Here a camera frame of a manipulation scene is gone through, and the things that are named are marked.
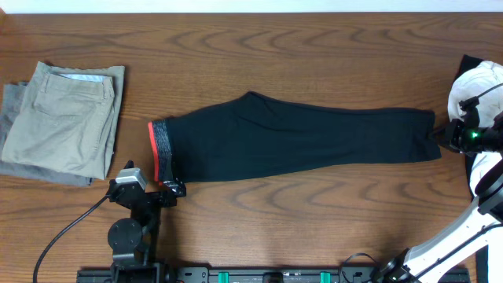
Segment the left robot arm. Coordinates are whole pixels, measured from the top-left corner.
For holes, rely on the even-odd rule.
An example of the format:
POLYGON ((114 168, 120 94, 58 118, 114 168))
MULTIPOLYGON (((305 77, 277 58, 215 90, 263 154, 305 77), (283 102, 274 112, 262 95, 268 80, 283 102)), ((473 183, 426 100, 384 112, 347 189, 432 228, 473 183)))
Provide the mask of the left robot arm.
POLYGON ((147 179, 130 160, 116 178, 110 181, 110 202, 130 210, 130 217, 115 222, 108 232, 113 266, 133 270, 150 265, 155 256, 160 228, 160 212, 174 207, 186 195, 185 184, 176 176, 169 162, 160 177, 161 190, 148 192, 147 179))

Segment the black leggings with red waistband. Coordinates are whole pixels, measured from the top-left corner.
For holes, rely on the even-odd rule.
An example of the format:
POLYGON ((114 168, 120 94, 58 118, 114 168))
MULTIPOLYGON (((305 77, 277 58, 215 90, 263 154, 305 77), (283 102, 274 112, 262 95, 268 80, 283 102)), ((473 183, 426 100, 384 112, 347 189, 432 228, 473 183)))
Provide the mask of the black leggings with red waistband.
POLYGON ((414 108, 350 110, 238 99, 149 123, 154 179, 227 182, 340 164, 437 160, 435 114, 414 108))

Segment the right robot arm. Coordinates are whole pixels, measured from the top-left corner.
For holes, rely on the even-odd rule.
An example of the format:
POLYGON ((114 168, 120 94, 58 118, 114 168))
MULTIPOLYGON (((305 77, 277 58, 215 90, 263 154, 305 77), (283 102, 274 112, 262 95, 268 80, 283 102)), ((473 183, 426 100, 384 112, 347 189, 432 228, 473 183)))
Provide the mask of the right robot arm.
MULTIPOLYGON (((502 115, 492 127, 479 125, 476 95, 459 106, 465 115, 453 119, 431 136, 455 153, 502 153, 502 115)), ((429 241, 407 248, 374 271, 371 282, 437 282, 452 267, 488 245, 489 235, 502 227, 502 162, 494 165, 479 181, 475 197, 452 224, 429 241)))

